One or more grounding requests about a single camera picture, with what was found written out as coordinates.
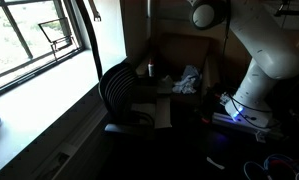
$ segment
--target tangled wires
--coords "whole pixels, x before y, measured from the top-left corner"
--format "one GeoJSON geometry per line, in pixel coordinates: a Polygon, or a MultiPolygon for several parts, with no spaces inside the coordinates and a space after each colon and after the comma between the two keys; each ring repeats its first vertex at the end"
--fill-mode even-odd
{"type": "Polygon", "coordinates": [[[284,167],[284,169],[290,170],[290,172],[292,172],[293,174],[293,179],[295,179],[295,177],[299,175],[299,164],[297,163],[297,161],[283,154],[272,154],[268,156],[265,159],[263,166],[261,166],[260,164],[254,161],[247,161],[243,166],[243,170],[245,176],[249,180],[252,180],[250,173],[248,173],[251,172],[250,170],[252,170],[252,168],[253,168],[253,173],[258,174],[257,179],[259,179],[259,177],[262,176],[264,179],[273,180],[274,178],[273,175],[271,174],[272,171],[270,171],[272,169],[270,168],[273,168],[277,165],[281,165],[284,167]]]}

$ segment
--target chair backrest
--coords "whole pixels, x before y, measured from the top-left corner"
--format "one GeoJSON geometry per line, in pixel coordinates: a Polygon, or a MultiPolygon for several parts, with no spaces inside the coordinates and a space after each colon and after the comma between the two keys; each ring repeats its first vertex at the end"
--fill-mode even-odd
{"type": "Polygon", "coordinates": [[[113,66],[100,79],[100,96],[115,123],[124,123],[127,120],[137,80],[135,70],[126,62],[113,66]]]}

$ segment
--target bottle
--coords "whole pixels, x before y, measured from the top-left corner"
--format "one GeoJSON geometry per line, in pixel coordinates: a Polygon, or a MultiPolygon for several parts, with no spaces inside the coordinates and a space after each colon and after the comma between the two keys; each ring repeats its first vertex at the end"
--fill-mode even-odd
{"type": "Polygon", "coordinates": [[[154,63],[151,58],[149,59],[149,63],[148,63],[148,71],[149,71],[149,77],[154,77],[155,75],[154,63]]]}

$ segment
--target blue light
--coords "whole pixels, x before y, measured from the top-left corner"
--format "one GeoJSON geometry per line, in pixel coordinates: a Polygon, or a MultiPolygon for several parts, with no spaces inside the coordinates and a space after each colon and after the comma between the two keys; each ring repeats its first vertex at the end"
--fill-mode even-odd
{"type": "Polygon", "coordinates": [[[241,111],[243,111],[243,107],[239,107],[238,111],[232,115],[234,121],[236,121],[236,117],[240,114],[241,111]]]}

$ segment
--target table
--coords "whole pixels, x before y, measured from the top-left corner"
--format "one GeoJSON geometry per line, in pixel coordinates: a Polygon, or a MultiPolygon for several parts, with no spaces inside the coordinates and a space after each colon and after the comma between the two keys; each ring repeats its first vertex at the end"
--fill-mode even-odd
{"type": "MultiPolygon", "coordinates": [[[[284,154],[299,159],[299,144],[293,140],[267,141],[259,143],[251,134],[235,131],[225,127],[208,124],[195,114],[194,107],[171,102],[171,124],[178,131],[179,143],[186,146],[187,158],[195,159],[197,165],[188,165],[188,173],[214,179],[246,179],[243,166],[247,161],[263,165],[264,160],[272,154],[284,154]],[[210,157],[223,165],[224,170],[206,161],[210,157]]],[[[273,176],[288,179],[292,174],[286,169],[273,171],[273,176]]]]}

